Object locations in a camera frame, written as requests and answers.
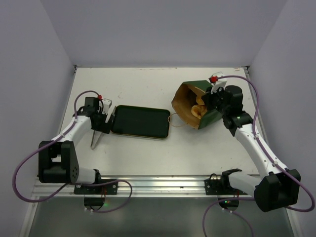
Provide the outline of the metal tongs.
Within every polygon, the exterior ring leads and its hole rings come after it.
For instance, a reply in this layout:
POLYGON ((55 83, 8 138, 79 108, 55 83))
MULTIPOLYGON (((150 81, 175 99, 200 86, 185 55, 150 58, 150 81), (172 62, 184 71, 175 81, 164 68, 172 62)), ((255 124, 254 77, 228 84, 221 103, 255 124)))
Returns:
POLYGON ((99 131, 93 131, 92 138, 91 138, 91 143, 90 143, 90 149, 94 150, 98 144, 100 143, 102 139, 102 132, 99 131))

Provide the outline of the green paper bag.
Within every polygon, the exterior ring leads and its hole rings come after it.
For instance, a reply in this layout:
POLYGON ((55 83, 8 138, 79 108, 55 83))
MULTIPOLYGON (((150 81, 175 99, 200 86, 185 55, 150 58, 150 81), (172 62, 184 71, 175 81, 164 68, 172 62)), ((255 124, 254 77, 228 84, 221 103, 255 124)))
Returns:
POLYGON ((171 101, 172 108, 179 118, 194 129, 203 129, 222 118, 216 110, 208 110, 202 100, 211 84, 206 80, 185 81, 171 101))

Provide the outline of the round glazed pastry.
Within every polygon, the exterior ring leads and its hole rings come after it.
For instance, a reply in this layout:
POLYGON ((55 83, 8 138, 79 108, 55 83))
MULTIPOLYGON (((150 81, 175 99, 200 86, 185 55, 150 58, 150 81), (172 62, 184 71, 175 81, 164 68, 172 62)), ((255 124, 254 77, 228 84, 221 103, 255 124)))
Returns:
POLYGON ((207 113, 207 107, 205 105, 193 105, 191 113, 194 117, 201 119, 207 113))

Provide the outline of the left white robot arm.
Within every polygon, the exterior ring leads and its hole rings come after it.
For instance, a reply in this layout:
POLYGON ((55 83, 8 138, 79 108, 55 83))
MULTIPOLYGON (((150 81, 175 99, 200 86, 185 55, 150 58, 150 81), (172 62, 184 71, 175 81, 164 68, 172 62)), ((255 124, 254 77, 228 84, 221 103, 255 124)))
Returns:
POLYGON ((39 144, 38 178, 42 183, 85 184, 92 194, 102 190, 97 169, 80 167, 76 145, 89 131, 110 133, 114 114, 109 114, 110 99, 86 97, 70 124, 55 138, 39 144))

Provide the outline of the small round bread roll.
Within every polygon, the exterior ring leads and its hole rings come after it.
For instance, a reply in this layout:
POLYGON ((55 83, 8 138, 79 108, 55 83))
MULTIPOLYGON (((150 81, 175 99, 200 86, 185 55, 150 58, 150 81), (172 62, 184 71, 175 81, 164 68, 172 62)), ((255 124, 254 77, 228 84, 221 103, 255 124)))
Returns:
POLYGON ((198 105, 205 105, 204 101, 202 100, 202 98, 200 96, 196 97, 196 103, 198 105))

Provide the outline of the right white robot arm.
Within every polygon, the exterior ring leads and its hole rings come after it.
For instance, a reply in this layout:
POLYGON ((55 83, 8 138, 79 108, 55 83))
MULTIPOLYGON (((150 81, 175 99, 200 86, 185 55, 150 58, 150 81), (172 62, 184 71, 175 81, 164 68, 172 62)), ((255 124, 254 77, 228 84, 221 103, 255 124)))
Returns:
POLYGON ((220 188, 231 194, 240 190, 252 197, 264 212, 297 203, 301 176, 296 169, 288 169, 263 141, 258 144, 260 134, 253 127, 253 118, 243 110, 242 89, 235 85, 207 88, 202 99, 209 109, 222 115, 223 124, 245 148, 254 162, 260 177, 255 178, 240 169, 222 172, 220 188))

